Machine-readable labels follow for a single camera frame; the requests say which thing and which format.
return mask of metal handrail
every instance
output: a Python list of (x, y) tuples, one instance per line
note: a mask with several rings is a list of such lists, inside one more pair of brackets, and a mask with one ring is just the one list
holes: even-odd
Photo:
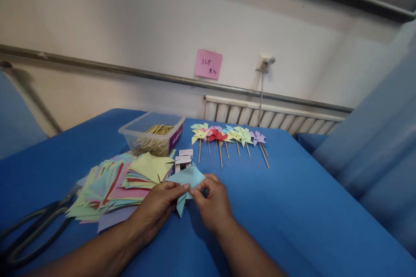
[[(0, 45), (0, 53), (6, 54), (6, 55), (14, 55), (14, 56), (32, 58), (32, 59), (37, 59), (37, 60), (42, 60), (42, 61), (48, 61), (52, 63), (77, 66), (81, 68), (90, 68), (90, 69), (95, 69), (99, 71), (107, 71), (107, 72), (112, 72), (112, 73), (117, 73), (117, 74), (126, 74), (130, 76), (142, 77), (142, 78), (147, 78), (147, 79), (173, 82), (177, 84), (189, 85), (192, 87), (201, 87), (205, 89), (224, 91), (224, 92), (240, 94), (240, 95), (245, 95), (245, 96), (250, 96), (250, 97), (260, 97), (260, 91), (256, 91), (256, 90), (250, 90), (250, 89), (244, 89), (240, 87), (228, 86), (224, 84), (212, 83), (208, 81), (201, 81), (201, 80), (196, 80), (196, 79), (178, 77), (178, 76), (173, 76), (169, 74), (157, 73), (154, 71), (146, 71), (142, 69), (130, 68), (130, 67), (125, 67), (125, 66), (118, 66), (118, 65), (106, 64), (106, 63), (100, 63), (96, 61), (89, 61), (89, 60), (73, 58), (73, 57), (63, 56), (63, 55), (58, 55), (58, 54), (53, 54), (53, 53), (39, 52), (39, 51), (29, 50), (25, 48), (13, 47), (9, 45)], [(316, 108), (321, 108), (321, 109), (326, 109), (326, 110), (338, 111), (342, 113), (351, 113), (353, 111), (353, 109), (349, 107), (331, 105), (331, 104), (315, 102), (311, 100), (302, 100), (302, 99), (298, 99), (295, 97), (288, 97), (288, 96), (278, 95), (278, 94), (273, 94), (273, 93), (268, 93), (268, 92), (263, 92), (263, 98), (270, 99), (270, 100), (277, 100), (277, 101), (286, 102), (286, 103), (304, 105), (304, 106), (309, 106), (309, 107), (316, 107)]]

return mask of forearm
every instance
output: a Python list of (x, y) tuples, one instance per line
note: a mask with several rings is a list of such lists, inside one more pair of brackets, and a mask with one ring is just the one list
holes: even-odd
[(143, 231), (127, 220), (28, 276), (118, 276), (146, 245)]
[(285, 276), (234, 219), (225, 222), (215, 235), (233, 276)]

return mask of scissor handle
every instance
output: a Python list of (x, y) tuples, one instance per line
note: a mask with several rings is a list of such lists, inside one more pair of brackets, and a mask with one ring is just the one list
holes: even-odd
[(10, 234), (16, 230), (19, 226), (26, 223), (30, 219), (37, 215), (40, 215), (39, 219), (36, 220), (10, 247), (5, 251), (5, 262), (9, 268), (18, 268), (28, 264), (44, 252), (58, 237), (62, 234), (64, 229), (68, 226), (73, 218), (67, 218), (58, 228), (58, 230), (39, 248), (30, 254), (18, 258), (18, 256), (34, 241), (36, 240), (48, 227), (49, 225), (61, 214), (65, 213), (71, 202), (60, 205), (59, 202), (51, 203), (45, 208), (39, 209), (28, 216), (25, 216), (18, 221), (14, 226), (6, 230), (6, 234)]

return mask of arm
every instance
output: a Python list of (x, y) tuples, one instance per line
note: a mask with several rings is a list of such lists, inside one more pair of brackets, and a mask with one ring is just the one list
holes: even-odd
[[(255, 240), (233, 218), (225, 186), (213, 174), (206, 174), (189, 192), (202, 221), (218, 240), (234, 276), (285, 276)], [(209, 189), (207, 198), (201, 194)]]
[(28, 276), (118, 276), (155, 238), (173, 211), (174, 200), (188, 189), (189, 184), (156, 185), (129, 219)]

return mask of radiator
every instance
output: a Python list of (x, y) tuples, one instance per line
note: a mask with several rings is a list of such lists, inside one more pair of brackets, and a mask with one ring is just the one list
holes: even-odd
[[(210, 95), (205, 95), (204, 98), (206, 120), (257, 126), (259, 103)], [(330, 135), (345, 120), (345, 117), (335, 113), (331, 115), (331, 111), (324, 114), (265, 104), (262, 105), (261, 114), (262, 128), (282, 129), (291, 135), (299, 132)]]

